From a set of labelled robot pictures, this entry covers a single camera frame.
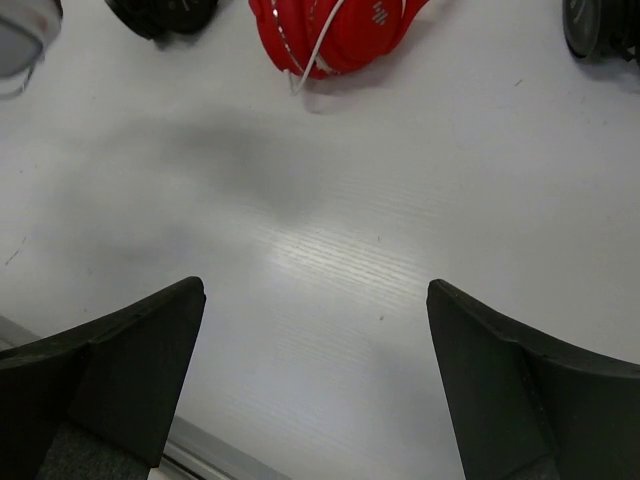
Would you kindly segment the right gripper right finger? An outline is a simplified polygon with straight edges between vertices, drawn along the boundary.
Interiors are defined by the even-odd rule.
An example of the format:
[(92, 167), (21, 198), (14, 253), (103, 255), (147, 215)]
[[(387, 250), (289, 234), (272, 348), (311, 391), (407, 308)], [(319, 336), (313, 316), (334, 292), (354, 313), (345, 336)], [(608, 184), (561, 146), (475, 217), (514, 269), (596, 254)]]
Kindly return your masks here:
[(552, 337), (441, 279), (426, 307), (466, 478), (638, 478), (638, 365)]

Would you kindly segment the brown silver headphones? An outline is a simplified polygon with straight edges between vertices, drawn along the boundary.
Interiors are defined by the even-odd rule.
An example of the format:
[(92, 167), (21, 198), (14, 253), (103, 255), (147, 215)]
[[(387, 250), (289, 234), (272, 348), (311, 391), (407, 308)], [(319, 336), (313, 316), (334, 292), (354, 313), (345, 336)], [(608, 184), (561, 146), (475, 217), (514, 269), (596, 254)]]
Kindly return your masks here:
[(63, 6), (53, 0), (1, 0), (1, 82), (20, 75), (13, 90), (1, 92), (2, 100), (24, 93), (62, 28)]

